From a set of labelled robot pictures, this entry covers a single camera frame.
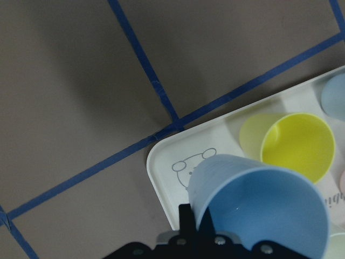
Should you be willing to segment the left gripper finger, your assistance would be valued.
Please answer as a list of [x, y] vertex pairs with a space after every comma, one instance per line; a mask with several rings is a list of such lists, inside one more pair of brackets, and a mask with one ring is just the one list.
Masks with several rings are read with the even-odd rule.
[[191, 209], [189, 203], [180, 204], [178, 206], [179, 220], [180, 220], [180, 234], [192, 237], [192, 236], [215, 236], [216, 231], [213, 226], [210, 209], [207, 208], [202, 216], [200, 224], [197, 226], [195, 221], [194, 212]]

